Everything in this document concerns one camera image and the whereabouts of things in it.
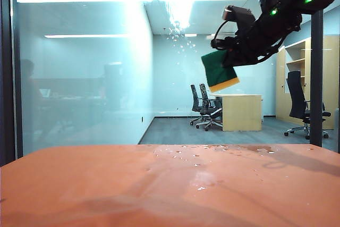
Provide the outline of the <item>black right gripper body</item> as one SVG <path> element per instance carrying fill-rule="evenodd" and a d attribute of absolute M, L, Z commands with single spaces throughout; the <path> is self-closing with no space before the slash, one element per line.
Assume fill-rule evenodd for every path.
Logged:
<path fill-rule="evenodd" d="M 278 52 L 286 37 L 286 15 L 262 15 L 244 34 L 237 36 L 233 48 L 239 51 L 240 65 L 255 65 Z"/>

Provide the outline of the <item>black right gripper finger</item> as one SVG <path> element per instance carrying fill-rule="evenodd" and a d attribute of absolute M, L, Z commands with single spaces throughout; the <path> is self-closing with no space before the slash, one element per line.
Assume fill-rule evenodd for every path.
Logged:
<path fill-rule="evenodd" d="M 214 38 L 211 40 L 210 45 L 216 50 L 228 50 L 233 48 L 234 43 L 234 37 L 225 37 L 224 39 Z"/>
<path fill-rule="evenodd" d="M 239 51 L 238 50 L 226 50 L 224 55 L 224 60 L 222 62 L 222 67 L 234 67 L 239 66 Z"/>

